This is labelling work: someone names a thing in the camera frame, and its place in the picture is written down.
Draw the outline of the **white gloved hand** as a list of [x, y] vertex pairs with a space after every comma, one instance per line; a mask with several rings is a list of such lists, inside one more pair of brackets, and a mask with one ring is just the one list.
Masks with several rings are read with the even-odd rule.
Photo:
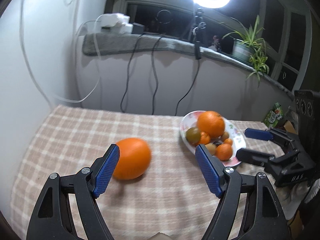
[[276, 187], [276, 194], [280, 201], [286, 220], [294, 217], [301, 203], [308, 204], [319, 193], [319, 179], [311, 186], [307, 182], [290, 187]]

